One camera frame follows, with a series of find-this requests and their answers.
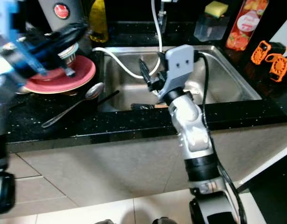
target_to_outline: kitchen counter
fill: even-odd
[[[108,42],[110,46],[127,46],[126,37],[120,35]],[[137,35],[130,41],[133,46],[155,46],[154,35]],[[164,41],[164,45],[196,44],[194,37],[184,41]],[[274,83],[267,77],[267,68],[253,65],[251,52],[236,52],[221,47],[220,50],[262,97],[262,100],[206,105],[207,121],[211,130],[249,127],[287,122],[287,82]],[[147,138],[175,134],[167,109],[98,112],[97,100],[85,101],[57,123],[43,129],[41,123],[56,116],[84,97],[85,92],[98,81],[101,53],[89,58],[97,66],[95,77],[78,89],[73,97],[64,95],[17,95],[11,105],[7,141],[12,152],[69,147],[109,141]]]

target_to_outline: red plate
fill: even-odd
[[[27,81],[25,88],[41,94],[66,92],[86,84],[96,73],[95,64],[81,55],[76,56],[70,67],[76,72],[73,78],[67,77],[63,69],[54,69],[47,76],[33,76]]]

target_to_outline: sponge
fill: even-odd
[[[227,11],[228,5],[219,1],[212,1],[205,7],[204,12],[210,14],[216,18],[219,18]]]

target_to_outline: stainless steel sink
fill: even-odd
[[[166,51],[173,47],[164,47]],[[152,70],[157,62],[157,47],[119,47],[108,48],[133,73],[140,75],[139,59],[141,58]],[[203,52],[209,63],[209,88],[207,104],[261,99],[259,94],[243,79],[215,46],[195,46]],[[194,71],[186,82],[185,89],[191,91],[196,104],[203,99],[205,67],[203,59],[194,63]],[[110,56],[105,54],[104,72],[100,79],[105,83],[101,97],[119,90],[120,93],[108,101],[102,111],[130,110],[132,103],[157,104],[158,98],[150,93],[143,79],[136,79],[127,74]]]

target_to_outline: white cable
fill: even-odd
[[[162,36],[161,36],[161,31],[160,31],[160,27],[159,27],[159,23],[158,23],[158,19],[157,19],[157,15],[156,15],[156,10],[155,10],[155,6],[154,6],[154,0],[151,0],[151,5],[152,5],[152,14],[153,14],[153,19],[154,19],[154,24],[156,26],[156,31],[157,31],[157,35],[158,35],[158,39],[159,39],[159,52],[162,52]],[[109,50],[105,49],[105,48],[93,48],[92,51],[103,51],[104,53],[109,54],[121,67],[123,70],[125,70],[126,73],[128,73],[130,76],[134,77],[134,78],[143,78],[142,76],[136,75],[133,72],[131,72],[112,52],[110,52]],[[157,64],[154,67],[154,69],[149,73],[149,75],[153,75],[159,68],[160,66],[160,58],[158,58]]]

